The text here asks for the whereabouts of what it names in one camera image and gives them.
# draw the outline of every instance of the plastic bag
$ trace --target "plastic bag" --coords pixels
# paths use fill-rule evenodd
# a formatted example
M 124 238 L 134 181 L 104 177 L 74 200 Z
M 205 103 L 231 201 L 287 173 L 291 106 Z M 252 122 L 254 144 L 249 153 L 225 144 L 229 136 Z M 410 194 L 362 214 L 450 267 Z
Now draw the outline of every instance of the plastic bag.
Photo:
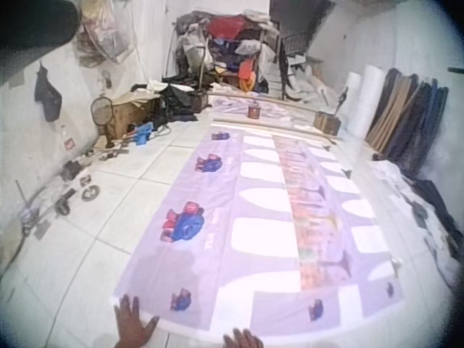
M 235 53 L 242 56 L 251 56 L 261 49 L 261 43 L 258 40 L 243 40 Z
M 203 32 L 198 24 L 190 25 L 187 33 L 179 38 L 179 43 L 183 47 L 187 56 L 190 71 L 193 74 L 197 74 L 200 71 L 203 55 L 204 66 L 207 70 L 211 70 L 214 67 L 210 50 L 206 47 L 206 40 L 204 39 Z
M 83 24 L 99 52 L 121 63 L 133 50 L 133 26 L 126 3 L 116 0 L 83 0 Z
M 273 66 L 274 62 L 274 57 L 276 54 L 274 51 L 265 43 L 262 45 L 261 48 L 261 54 L 260 54 L 260 61 L 259 61 L 259 67 L 260 67 L 260 78 L 258 82 L 262 82 L 264 78 L 266 80 L 269 80 L 266 75 L 268 75 L 271 67 Z

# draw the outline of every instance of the wooden stick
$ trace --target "wooden stick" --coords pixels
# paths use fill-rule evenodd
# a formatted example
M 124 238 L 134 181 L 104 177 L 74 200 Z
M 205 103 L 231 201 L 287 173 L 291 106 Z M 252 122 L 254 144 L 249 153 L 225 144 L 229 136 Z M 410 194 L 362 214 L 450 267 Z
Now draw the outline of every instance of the wooden stick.
M 281 100 L 272 99 L 272 98 L 265 98 L 262 96 L 242 96 L 241 94 L 222 93 L 222 92 L 208 92 L 208 96 L 227 96 L 229 98 L 253 99 L 259 102 L 269 102 L 269 103 L 283 105 L 285 107 L 294 107 L 295 109 L 300 109 L 300 110 L 305 110 L 305 111 L 310 111 L 310 112 L 319 111 L 316 109 L 310 109 L 309 107 L 302 107 L 301 105 L 298 105 L 298 104 L 289 103 L 287 101 L 281 101 Z
M 260 121 L 253 121 L 253 120 L 229 120 L 227 118 L 221 118 L 221 117 L 214 117 L 213 122 L 218 122 L 218 123 L 233 123 L 236 125 L 257 125 L 259 127 L 265 127 L 265 128 L 275 128 L 275 129 L 280 129 L 283 131 L 291 131 L 295 133 L 303 133 L 307 134 L 308 136 L 320 136 L 321 138 L 325 138 L 328 141 L 330 141 L 331 144 L 336 144 L 334 140 L 339 140 L 338 137 L 336 136 L 330 136 L 328 134 L 324 133 L 318 133 L 318 132 L 312 132 L 311 130 L 304 130 L 304 129 L 295 129 L 295 128 L 290 128 L 290 127 L 285 127 L 282 125 L 268 125 L 265 123 L 261 123 Z

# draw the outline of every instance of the floor tile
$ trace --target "floor tile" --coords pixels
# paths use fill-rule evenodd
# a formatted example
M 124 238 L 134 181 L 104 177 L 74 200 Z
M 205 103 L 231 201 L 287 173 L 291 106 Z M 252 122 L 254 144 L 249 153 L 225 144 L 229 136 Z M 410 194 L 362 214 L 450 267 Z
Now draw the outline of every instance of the floor tile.
M 221 348 L 222 346 L 222 344 L 213 344 L 170 333 L 166 348 Z
M 400 211 L 390 212 L 389 214 L 397 225 L 403 241 L 405 241 L 410 257 L 428 252 L 424 241 L 425 230 L 419 228 L 414 221 L 409 220 Z
M 53 317 L 29 286 L 16 287 L 2 303 L 0 312 L 0 332 L 12 347 L 45 345 Z
M 119 175 L 92 173 L 92 184 L 100 187 L 100 194 L 90 202 L 84 202 L 80 192 L 75 194 L 70 200 L 71 213 L 65 220 L 97 236 L 135 182 L 135 179 Z
M 67 293 L 57 322 L 87 347 L 113 347 L 118 340 L 109 298 L 128 258 L 96 241 Z
M 55 323 L 46 348 L 89 348 L 63 325 Z
M 428 314 L 413 264 L 405 262 L 398 275 L 405 299 L 402 306 L 388 316 L 391 347 L 396 347 L 418 330 Z
M 171 145 L 194 149 L 210 129 L 209 123 L 191 123 Z
M 173 138 L 171 135 L 152 139 L 146 145 L 136 146 L 129 143 L 126 148 L 128 154 L 120 154 L 117 158 L 108 159 L 104 162 L 95 162 L 96 169 L 105 173 L 113 173 L 140 178 L 148 169 L 150 164 L 166 149 Z
M 156 158 L 142 178 L 172 184 L 193 152 L 193 149 L 169 146 Z
M 18 265 L 26 284 L 55 315 L 93 239 L 60 218 L 49 222 L 40 241 L 29 237 L 32 245 Z
M 430 323 L 427 319 L 424 319 L 422 324 L 411 331 L 410 334 L 400 343 L 393 347 L 396 348 L 436 348 L 434 345 L 435 341 L 431 331 Z
M 368 323 L 339 335 L 328 337 L 321 341 L 328 347 L 330 347 L 330 345 L 327 343 L 331 343 L 332 345 L 335 344 L 335 347 L 339 348 L 389 348 L 390 340 L 387 319 L 382 318 L 380 320 L 375 320 L 372 323 Z M 318 345 L 324 347 L 320 341 L 312 343 L 310 347 L 317 348 Z
M 169 189 L 163 183 L 138 181 L 109 219 L 99 239 L 131 253 Z
M 437 319 L 441 322 L 441 315 L 436 314 L 440 310 L 446 311 L 449 308 L 448 305 L 453 300 L 452 292 L 440 276 L 435 260 L 429 252 L 414 257 L 413 266 L 426 301 L 428 315 L 432 321 Z

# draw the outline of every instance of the tin can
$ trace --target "tin can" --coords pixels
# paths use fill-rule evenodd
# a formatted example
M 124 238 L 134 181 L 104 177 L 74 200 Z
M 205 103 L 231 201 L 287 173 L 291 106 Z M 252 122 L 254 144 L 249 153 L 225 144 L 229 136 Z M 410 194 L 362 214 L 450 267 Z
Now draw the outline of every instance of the tin can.
M 259 105 L 250 105 L 248 106 L 248 118 L 253 120 L 259 120 L 261 113 L 261 107 Z

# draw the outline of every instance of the white roll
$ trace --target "white roll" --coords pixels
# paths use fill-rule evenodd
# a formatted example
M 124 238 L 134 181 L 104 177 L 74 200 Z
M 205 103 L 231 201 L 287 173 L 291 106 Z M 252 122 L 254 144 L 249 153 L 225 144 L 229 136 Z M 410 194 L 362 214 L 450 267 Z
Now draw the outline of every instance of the white roll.
M 349 115 L 348 132 L 357 138 L 365 138 L 376 113 L 384 88 L 385 72 L 366 65 L 359 96 Z
M 345 122 L 347 121 L 349 111 L 356 102 L 360 90 L 361 79 L 361 75 L 355 72 L 350 72 L 348 74 L 347 83 L 345 83 L 345 86 L 343 87 L 343 91 L 346 89 L 346 87 L 348 87 L 348 93 L 347 100 L 345 100 L 343 105 L 340 107 L 339 117 L 345 120 Z

